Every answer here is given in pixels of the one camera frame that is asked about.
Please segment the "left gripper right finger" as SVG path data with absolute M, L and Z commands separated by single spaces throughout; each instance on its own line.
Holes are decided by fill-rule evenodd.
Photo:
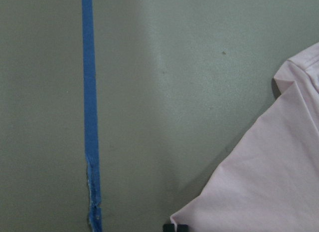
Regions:
M 184 224 L 177 225 L 177 232 L 188 232 L 188 225 L 184 225 Z

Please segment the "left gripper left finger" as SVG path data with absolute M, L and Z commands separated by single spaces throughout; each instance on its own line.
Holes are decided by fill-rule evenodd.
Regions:
M 162 226 L 163 232 L 175 232 L 175 225 L 174 224 L 164 224 Z

